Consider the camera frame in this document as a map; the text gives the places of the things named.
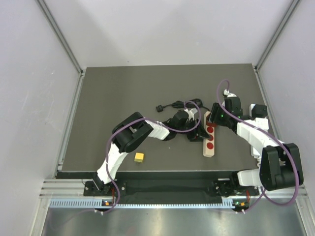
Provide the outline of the red koi fish adapter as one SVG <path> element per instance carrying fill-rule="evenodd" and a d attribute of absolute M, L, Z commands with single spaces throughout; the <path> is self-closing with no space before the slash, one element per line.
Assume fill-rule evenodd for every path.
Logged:
<path fill-rule="evenodd" d="M 212 122 L 206 122 L 206 125 L 207 126 L 211 126 L 211 127 L 216 127 L 217 126 L 217 124 L 212 123 Z"/>

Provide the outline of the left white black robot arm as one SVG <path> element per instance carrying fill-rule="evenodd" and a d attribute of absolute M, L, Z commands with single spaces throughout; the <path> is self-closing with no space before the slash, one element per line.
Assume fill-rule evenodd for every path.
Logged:
<path fill-rule="evenodd" d="M 111 191 L 112 182 L 117 170 L 125 157 L 135 151 L 146 138 L 156 138 L 161 141 L 170 141 L 177 134 L 187 134 L 190 141 L 210 140 L 199 118 L 195 118 L 198 110 L 179 110 L 167 121 L 153 121 L 135 112 L 112 131 L 112 136 L 106 144 L 106 156 L 103 164 L 93 176 L 94 188 L 106 195 Z"/>

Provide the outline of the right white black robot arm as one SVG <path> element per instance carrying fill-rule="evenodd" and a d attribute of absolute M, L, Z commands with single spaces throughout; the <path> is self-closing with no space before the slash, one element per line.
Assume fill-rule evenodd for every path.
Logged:
<path fill-rule="evenodd" d="M 299 148 L 294 143 L 285 144 L 271 138 L 267 106 L 251 104 L 250 113 L 244 115 L 237 95 L 224 90 L 223 96 L 222 104 L 213 104 L 207 121 L 231 129 L 250 144 L 252 154 L 258 158 L 256 169 L 232 173 L 230 190 L 240 195 L 248 186 L 273 191 L 302 185 L 304 177 Z"/>

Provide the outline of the yellow USB charger plug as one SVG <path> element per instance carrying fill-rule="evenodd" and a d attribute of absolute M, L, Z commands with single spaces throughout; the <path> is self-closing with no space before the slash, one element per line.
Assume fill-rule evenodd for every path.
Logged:
<path fill-rule="evenodd" d="M 135 154 L 134 161 L 137 162 L 137 163 L 143 163 L 143 161 L 144 161 L 144 154 L 137 152 Z"/>

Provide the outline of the white red power strip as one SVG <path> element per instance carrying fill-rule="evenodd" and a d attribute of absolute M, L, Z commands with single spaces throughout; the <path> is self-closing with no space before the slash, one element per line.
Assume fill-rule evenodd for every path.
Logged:
<path fill-rule="evenodd" d="M 206 125 L 209 114 L 210 111 L 207 111 L 204 115 L 203 127 L 207 131 L 207 133 L 211 135 L 211 139 L 210 140 L 204 139 L 203 141 L 203 156 L 211 158 L 215 155 L 215 127 Z"/>

